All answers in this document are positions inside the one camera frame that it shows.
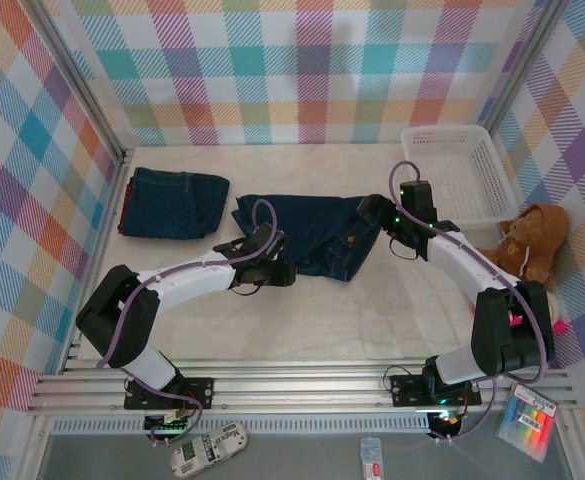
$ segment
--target plastic basket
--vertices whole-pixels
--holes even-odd
[[[512,187],[483,127],[412,127],[403,130],[401,143],[406,160],[432,185],[440,219],[460,228],[486,228],[516,217]]]

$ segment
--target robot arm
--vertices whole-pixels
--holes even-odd
[[[475,304],[470,344],[426,361],[423,378],[433,402],[436,403],[442,395],[464,388],[469,380],[539,365],[538,344],[522,305],[497,276],[486,269],[487,259],[469,245],[458,227],[450,221],[438,220],[430,184],[420,180],[406,182],[401,185],[400,193],[401,205],[412,216],[444,231],[475,254],[470,255],[458,245],[436,236],[432,230],[411,221],[391,200],[381,195],[366,197],[358,208],[362,218],[379,224],[393,240],[413,248],[417,256],[441,268]],[[542,333],[547,360],[551,360],[554,340],[547,293],[537,282],[521,282],[493,267],[500,277],[516,286],[531,307]],[[522,316],[521,324],[511,326],[510,313]]]
[[[192,298],[238,285],[289,286],[296,277],[296,266],[276,259],[285,244],[285,235],[277,231],[270,246],[258,257],[241,261],[263,247],[272,227],[263,224],[248,239],[218,245],[193,262],[193,268],[162,274],[170,268],[132,272],[125,265],[112,268],[103,278],[76,319],[76,325],[96,350],[105,356],[115,341],[108,365],[120,368],[154,390],[183,395],[187,389],[178,369],[148,344],[154,319],[168,309]],[[221,264],[233,260],[236,263]],[[120,336],[116,326],[124,302],[139,285],[153,279],[130,304]],[[151,392],[144,392],[151,397]]]

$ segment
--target blue denim fabric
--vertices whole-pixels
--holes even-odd
[[[123,235],[200,239],[219,227],[230,182],[215,175],[137,168],[123,217]]]
[[[252,206],[268,200],[276,211],[279,228],[288,238],[280,258],[293,260],[298,273],[349,282],[374,246],[381,227],[360,219],[356,209],[363,197],[306,197],[296,195],[246,195],[237,198],[232,212],[245,235],[254,230]],[[257,223],[272,222],[260,206]]]

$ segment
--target plaid fabric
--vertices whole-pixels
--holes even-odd
[[[553,274],[570,323],[556,343],[585,405],[585,2],[568,7],[496,140],[523,207],[548,202],[570,215]]]
[[[408,125],[474,123],[510,20],[529,6],[72,0],[72,29],[55,0],[46,3],[94,91],[121,104],[100,95],[119,133],[129,122],[132,146],[396,142]]]
[[[60,355],[115,163],[16,0],[0,0],[0,479]]]
[[[516,42],[514,43],[514,47],[512,47],[512,50],[508,55],[508,59],[503,64],[503,68],[501,69],[501,72],[497,77],[496,83],[494,84],[494,88],[492,89],[492,92],[490,93],[488,100],[485,102],[485,105],[483,106],[483,110],[479,115],[478,121],[479,124],[481,125],[484,124],[483,122],[485,121],[486,117],[490,113],[490,110],[494,106],[495,100],[499,98],[501,92],[503,92],[503,89],[505,88],[505,83],[507,82],[510,73],[512,72],[512,69],[521,58],[524,48],[528,41],[530,40],[532,33],[534,33],[534,27],[539,21],[541,13],[543,13],[543,10],[546,7],[547,3],[548,0],[536,0],[534,2],[534,7],[532,8],[532,11],[528,15],[528,18],[525,21],[525,25],[521,29],[521,32],[519,33],[519,36],[516,39]]]

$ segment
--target teddy bear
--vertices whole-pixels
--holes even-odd
[[[499,228],[507,237],[495,249],[479,251],[509,274],[545,284],[554,254],[568,235],[565,210],[557,205],[534,203],[515,220],[499,223]]]

